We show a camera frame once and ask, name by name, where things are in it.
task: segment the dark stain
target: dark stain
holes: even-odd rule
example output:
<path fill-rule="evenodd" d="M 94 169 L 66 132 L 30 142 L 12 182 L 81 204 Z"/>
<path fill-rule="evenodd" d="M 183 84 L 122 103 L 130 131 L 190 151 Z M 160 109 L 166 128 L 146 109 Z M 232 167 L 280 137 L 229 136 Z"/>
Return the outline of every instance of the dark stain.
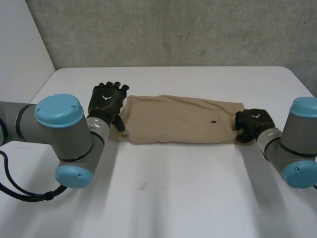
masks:
<path fill-rule="evenodd" d="M 147 182 L 144 182 L 140 188 L 140 190 L 145 190 L 148 188 L 148 183 Z"/>

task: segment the logo on robotic hand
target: logo on robotic hand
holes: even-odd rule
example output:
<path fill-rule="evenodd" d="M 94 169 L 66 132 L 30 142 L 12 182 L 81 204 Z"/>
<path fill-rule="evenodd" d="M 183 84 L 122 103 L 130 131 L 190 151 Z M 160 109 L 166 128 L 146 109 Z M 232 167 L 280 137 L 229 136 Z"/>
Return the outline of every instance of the logo on robotic hand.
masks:
<path fill-rule="evenodd" d="M 255 115 L 251 115 L 253 118 L 259 119 L 259 117 L 261 116 L 261 114 L 255 116 Z"/>
<path fill-rule="evenodd" d="M 103 99 L 105 100 L 105 101 L 107 101 L 108 99 L 110 99 L 110 98 L 112 98 L 112 97 L 105 97 L 104 95 L 103 95 Z"/>

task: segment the white wall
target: white wall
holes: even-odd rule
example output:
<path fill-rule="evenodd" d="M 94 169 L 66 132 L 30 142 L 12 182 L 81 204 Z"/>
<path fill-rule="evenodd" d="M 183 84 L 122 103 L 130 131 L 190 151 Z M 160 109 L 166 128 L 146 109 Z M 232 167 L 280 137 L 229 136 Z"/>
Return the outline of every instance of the white wall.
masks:
<path fill-rule="evenodd" d="M 30 102 L 55 69 L 24 0 L 0 0 L 0 101 Z"/>

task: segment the light blue joint cap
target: light blue joint cap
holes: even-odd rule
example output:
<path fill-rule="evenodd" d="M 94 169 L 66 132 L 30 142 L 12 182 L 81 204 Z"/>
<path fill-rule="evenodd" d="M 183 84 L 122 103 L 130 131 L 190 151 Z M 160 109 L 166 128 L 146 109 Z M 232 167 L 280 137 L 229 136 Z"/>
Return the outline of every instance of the light blue joint cap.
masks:
<path fill-rule="evenodd" d="M 302 118 L 317 118 L 317 98 L 301 97 L 294 100 L 290 113 Z"/>
<path fill-rule="evenodd" d="M 94 174 L 91 171 L 73 165 L 58 166 L 55 172 L 56 181 L 69 188 L 85 188 L 93 177 Z"/>
<path fill-rule="evenodd" d="M 303 160 L 286 166 L 282 171 L 282 179 L 291 187 L 308 188 L 317 183 L 317 163 Z"/>
<path fill-rule="evenodd" d="M 41 100 L 35 107 L 35 118 L 44 126 L 66 128 L 84 116 L 79 100 L 69 94 L 56 94 Z"/>

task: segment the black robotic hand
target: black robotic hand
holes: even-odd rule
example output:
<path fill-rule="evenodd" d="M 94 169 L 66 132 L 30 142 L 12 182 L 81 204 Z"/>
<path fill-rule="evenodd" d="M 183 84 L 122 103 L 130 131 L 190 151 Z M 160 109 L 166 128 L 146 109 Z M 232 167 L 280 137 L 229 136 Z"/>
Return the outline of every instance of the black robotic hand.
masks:
<path fill-rule="evenodd" d="M 248 143 L 265 130 L 275 127 L 274 122 L 266 110 L 250 109 L 236 113 L 236 130 L 243 129 L 237 139 L 242 143 Z"/>
<path fill-rule="evenodd" d="M 93 95 L 88 106 L 88 117 L 95 117 L 104 120 L 108 125 L 112 123 L 115 128 L 123 132 L 125 126 L 119 116 L 120 109 L 123 106 L 123 101 L 127 96 L 129 86 L 121 83 L 108 82 L 106 85 L 100 83 L 94 87 Z"/>

